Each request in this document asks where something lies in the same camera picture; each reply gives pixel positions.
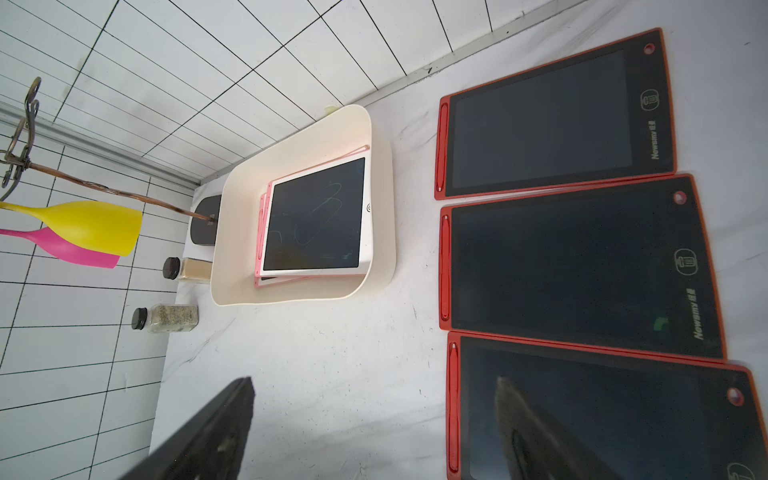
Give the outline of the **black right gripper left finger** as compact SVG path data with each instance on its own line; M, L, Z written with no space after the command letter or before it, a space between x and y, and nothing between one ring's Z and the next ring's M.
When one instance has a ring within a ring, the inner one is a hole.
M254 399L249 377L233 380L123 477L236 479L251 428Z

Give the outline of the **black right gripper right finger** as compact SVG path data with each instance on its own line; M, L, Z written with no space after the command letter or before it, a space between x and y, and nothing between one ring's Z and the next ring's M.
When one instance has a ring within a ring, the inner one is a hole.
M507 377L496 380L494 412L512 479L617 479L619 475Z

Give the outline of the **red writing tablet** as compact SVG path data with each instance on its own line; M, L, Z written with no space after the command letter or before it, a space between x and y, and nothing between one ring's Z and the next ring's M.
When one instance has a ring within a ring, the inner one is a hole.
M509 378L619 477L763 479L767 431L744 366L452 332L446 359L451 479L512 479L494 412Z
M676 170L660 28L439 102L437 200L655 178Z
M727 357L689 174L445 206L438 295L444 330Z

